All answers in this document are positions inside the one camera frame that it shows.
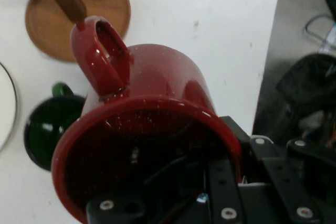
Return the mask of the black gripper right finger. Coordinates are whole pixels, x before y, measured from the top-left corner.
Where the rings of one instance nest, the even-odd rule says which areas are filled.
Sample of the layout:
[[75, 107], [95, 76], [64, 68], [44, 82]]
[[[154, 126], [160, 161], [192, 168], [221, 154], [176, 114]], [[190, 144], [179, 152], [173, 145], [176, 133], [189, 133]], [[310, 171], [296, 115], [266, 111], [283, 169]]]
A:
[[248, 136], [229, 116], [221, 120], [243, 149], [246, 223], [335, 223], [333, 151], [303, 140], [281, 147], [266, 136]]

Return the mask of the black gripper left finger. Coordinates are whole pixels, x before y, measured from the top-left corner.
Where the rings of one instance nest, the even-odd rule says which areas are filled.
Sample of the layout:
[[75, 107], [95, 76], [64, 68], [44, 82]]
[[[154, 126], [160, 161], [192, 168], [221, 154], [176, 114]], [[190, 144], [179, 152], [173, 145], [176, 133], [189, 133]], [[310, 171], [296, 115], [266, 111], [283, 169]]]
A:
[[86, 205], [88, 223], [241, 223], [230, 161], [184, 155], [152, 162]]

